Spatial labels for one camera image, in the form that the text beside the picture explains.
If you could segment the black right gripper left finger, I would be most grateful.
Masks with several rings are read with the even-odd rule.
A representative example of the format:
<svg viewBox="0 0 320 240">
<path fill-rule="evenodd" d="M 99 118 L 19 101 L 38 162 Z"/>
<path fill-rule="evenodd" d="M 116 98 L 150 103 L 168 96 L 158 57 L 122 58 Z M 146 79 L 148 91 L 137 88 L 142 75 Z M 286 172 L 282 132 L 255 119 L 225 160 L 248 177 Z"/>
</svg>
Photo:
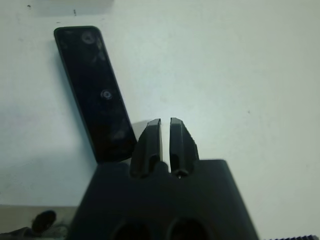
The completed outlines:
<svg viewBox="0 0 320 240">
<path fill-rule="evenodd" d="M 134 148 L 129 167 L 130 176 L 142 179 L 150 175 L 163 160 L 161 119 L 147 123 Z"/>
</svg>

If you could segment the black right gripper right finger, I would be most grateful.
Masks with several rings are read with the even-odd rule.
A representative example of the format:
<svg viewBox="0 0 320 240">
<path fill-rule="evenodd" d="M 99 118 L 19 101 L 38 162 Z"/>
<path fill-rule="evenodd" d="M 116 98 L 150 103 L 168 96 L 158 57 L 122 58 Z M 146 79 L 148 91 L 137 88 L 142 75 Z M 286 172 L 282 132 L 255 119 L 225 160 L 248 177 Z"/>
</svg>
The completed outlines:
<svg viewBox="0 0 320 240">
<path fill-rule="evenodd" d="M 199 161 L 197 145 L 184 122 L 176 117 L 170 119 L 169 160 L 171 173 L 175 176 L 190 175 Z"/>
</svg>

